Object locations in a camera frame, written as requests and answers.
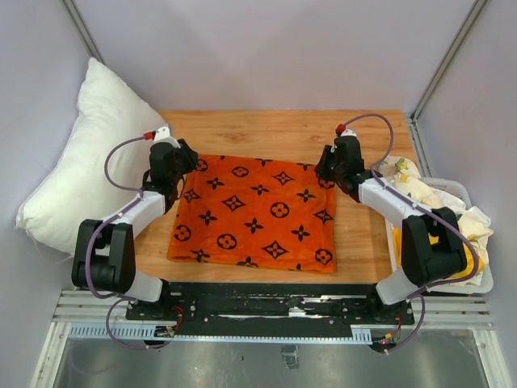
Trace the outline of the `white pillow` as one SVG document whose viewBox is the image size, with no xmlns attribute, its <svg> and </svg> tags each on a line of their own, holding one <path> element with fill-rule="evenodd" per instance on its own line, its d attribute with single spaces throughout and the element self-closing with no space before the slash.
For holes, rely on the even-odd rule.
<svg viewBox="0 0 517 388">
<path fill-rule="evenodd" d="M 121 78 L 90 58 L 78 93 L 78 117 L 53 171 L 21 204 L 17 228 L 39 243 L 74 253 L 78 228 L 134 196 L 149 166 L 149 144 L 130 138 L 163 126 L 163 118 Z"/>
</svg>

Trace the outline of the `orange patterned pillowcase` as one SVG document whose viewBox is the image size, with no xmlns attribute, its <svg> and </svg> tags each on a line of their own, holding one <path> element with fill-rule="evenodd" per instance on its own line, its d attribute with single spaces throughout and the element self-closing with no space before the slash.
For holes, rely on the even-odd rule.
<svg viewBox="0 0 517 388">
<path fill-rule="evenodd" d="M 311 164 L 202 155 L 188 174 L 167 258 L 334 273 L 336 191 Z"/>
</svg>

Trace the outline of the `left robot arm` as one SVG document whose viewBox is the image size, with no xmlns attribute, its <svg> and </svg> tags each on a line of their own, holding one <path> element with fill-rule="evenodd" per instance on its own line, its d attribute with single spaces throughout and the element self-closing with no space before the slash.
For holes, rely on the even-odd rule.
<svg viewBox="0 0 517 388">
<path fill-rule="evenodd" d="M 144 140 L 152 140 L 153 144 L 141 187 L 116 183 L 109 173 L 111 157 L 122 147 Z M 88 288 L 99 299 L 119 297 L 132 303 L 145 302 L 145 310 L 153 318 L 167 318 L 173 310 L 173 300 L 162 292 L 164 280 L 137 271 L 135 238 L 168 213 L 180 197 L 178 185 L 198 166 L 198 154 L 183 139 L 159 140 L 156 133 L 123 141 L 112 149 L 104 162 L 105 177 L 112 186 L 136 195 L 112 215 L 102 220 L 86 219 L 80 224 L 73 284 Z"/>
</svg>

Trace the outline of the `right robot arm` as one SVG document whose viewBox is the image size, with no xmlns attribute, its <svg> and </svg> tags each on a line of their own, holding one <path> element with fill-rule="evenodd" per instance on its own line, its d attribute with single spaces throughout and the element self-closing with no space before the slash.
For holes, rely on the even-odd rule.
<svg viewBox="0 0 517 388">
<path fill-rule="evenodd" d="M 374 170 L 366 169 L 354 132 L 345 130 L 333 145 L 324 148 L 315 172 L 401 231 L 401 267 L 376 284 L 377 296 L 365 305 L 374 323 L 393 317 L 394 304 L 467 268 L 463 235 L 454 212 L 418 203 Z"/>
</svg>

